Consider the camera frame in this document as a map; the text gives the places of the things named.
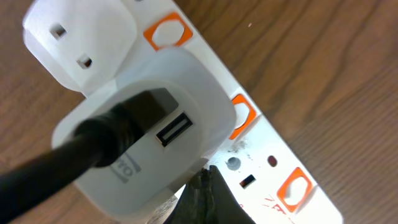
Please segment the white power strip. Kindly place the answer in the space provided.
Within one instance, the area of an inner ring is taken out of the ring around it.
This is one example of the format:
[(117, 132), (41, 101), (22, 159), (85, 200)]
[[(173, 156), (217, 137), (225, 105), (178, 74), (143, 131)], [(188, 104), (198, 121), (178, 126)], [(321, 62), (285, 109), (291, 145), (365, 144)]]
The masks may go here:
[(236, 112), (233, 131), (202, 168), (217, 166), (255, 223), (343, 222), (326, 193), (173, 1), (38, 0), (27, 11), (23, 28), (30, 52), (56, 81), (82, 93), (85, 100), (161, 50), (189, 51), (216, 78)]

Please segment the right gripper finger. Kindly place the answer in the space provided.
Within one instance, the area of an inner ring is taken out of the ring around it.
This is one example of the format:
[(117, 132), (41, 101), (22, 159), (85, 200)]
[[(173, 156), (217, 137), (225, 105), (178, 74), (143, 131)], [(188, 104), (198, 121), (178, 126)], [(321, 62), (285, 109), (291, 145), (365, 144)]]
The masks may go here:
[(254, 224), (217, 166), (202, 168), (186, 184), (166, 224)]

